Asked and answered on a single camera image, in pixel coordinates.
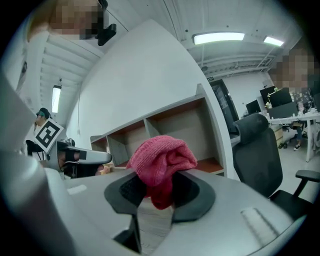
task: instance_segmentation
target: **office chair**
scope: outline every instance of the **office chair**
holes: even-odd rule
[[[233,123],[240,142],[232,148],[233,164],[240,181],[247,184],[286,211],[293,220],[307,214],[312,203],[299,198],[307,181],[320,182],[320,172],[298,170],[302,179],[294,194],[278,190],[283,172],[274,131],[261,114],[252,114]]]

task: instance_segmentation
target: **chair armrest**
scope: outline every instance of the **chair armrest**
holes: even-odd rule
[[[320,172],[314,170],[298,170],[295,176],[306,181],[320,182]]]

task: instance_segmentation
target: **white curved wall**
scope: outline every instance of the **white curved wall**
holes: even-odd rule
[[[233,178],[230,138],[214,92],[186,49],[153,20],[128,32],[93,67],[83,81],[67,135],[77,147],[91,149],[90,136],[193,96],[197,84],[203,85],[212,104],[222,164]]]

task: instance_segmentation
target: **white wall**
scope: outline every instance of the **white wall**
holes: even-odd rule
[[[82,84],[67,125],[76,146],[90,149],[90,136],[102,135],[159,108],[196,94],[202,84],[210,97],[214,125],[228,177],[233,158],[227,126],[206,77],[186,49],[149,20],[128,32],[98,62]]]
[[[263,82],[266,80],[269,80],[273,86],[268,73],[244,74],[222,80],[231,95],[239,118],[241,118],[247,110],[246,104],[254,100],[258,100],[261,110],[265,109],[260,90],[264,88]]]

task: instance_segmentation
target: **cable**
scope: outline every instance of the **cable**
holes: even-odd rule
[[[163,1],[164,5],[165,5],[166,10],[168,11],[168,14],[169,14],[169,16],[170,16],[170,20],[171,20],[171,22],[172,22],[172,26],[173,26],[173,29],[174,29],[175,37],[176,37],[176,39],[178,40],[178,34],[177,34],[177,31],[176,31],[176,28],[175,28],[175,25],[174,25],[174,21],[172,20],[172,17],[171,17],[171,15],[170,15],[168,6],[167,6],[165,0],[162,0],[162,1]]]
[[[124,29],[127,31],[127,32],[129,32],[129,30],[110,12],[110,11],[108,11],[108,10],[106,10],[108,13],[110,13],[121,25],[122,25],[122,27],[124,27]]]

